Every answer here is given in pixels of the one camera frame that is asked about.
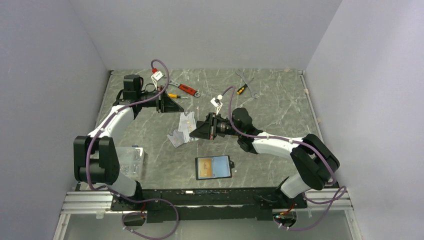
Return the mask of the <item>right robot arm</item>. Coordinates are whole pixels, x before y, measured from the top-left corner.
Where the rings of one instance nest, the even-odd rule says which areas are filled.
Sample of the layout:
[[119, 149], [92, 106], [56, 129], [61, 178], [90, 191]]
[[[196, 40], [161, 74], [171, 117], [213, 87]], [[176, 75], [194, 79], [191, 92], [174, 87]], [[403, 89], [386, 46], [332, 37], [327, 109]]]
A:
[[210, 112], [206, 120], [198, 121], [190, 137], [214, 140], [217, 136], [236, 136], [240, 148], [252, 154], [269, 154], [291, 159], [297, 174], [288, 177], [277, 187], [275, 200], [282, 207], [289, 207], [295, 197], [308, 191], [322, 190], [340, 167], [339, 160], [312, 133], [305, 137], [288, 138], [269, 134], [253, 125], [253, 119], [244, 107], [233, 110], [230, 118]]

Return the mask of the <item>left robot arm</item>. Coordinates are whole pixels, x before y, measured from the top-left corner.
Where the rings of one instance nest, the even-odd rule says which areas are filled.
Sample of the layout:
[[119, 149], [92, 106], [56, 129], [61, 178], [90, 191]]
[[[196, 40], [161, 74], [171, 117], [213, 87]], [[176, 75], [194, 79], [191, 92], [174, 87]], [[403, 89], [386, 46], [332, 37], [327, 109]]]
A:
[[184, 108], [172, 100], [160, 85], [154, 91], [143, 90], [144, 79], [137, 74], [125, 75], [123, 89], [103, 122], [85, 136], [73, 141], [74, 177], [78, 182], [98, 184], [124, 199], [131, 210], [144, 203], [141, 184], [121, 173], [115, 141], [143, 108], [159, 113], [182, 113]]

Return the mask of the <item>orange VIP credit card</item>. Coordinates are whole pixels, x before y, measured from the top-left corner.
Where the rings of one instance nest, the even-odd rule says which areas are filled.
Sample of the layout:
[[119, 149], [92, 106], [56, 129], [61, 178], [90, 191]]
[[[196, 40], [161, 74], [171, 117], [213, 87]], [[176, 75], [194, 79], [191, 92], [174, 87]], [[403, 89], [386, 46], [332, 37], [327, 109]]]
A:
[[198, 166], [198, 176], [200, 178], [210, 178], [213, 176], [211, 158], [199, 158], [197, 160], [197, 166]]

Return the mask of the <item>black leather card holder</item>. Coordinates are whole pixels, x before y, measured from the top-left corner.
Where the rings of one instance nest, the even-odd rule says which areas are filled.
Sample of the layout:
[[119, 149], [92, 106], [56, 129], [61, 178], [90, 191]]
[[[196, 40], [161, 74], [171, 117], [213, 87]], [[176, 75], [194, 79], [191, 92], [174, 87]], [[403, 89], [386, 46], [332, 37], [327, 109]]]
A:
[[[212, 177], [199, 177], [198, 159], [200, 158], [212, 159]], [[196, 157], [194, 160], [194, 163], [195, 163], [195, 178], [198, 181], [231, 178], [232, 169], [235, 167], [235, 163], [231, 161], [229, 155]]]

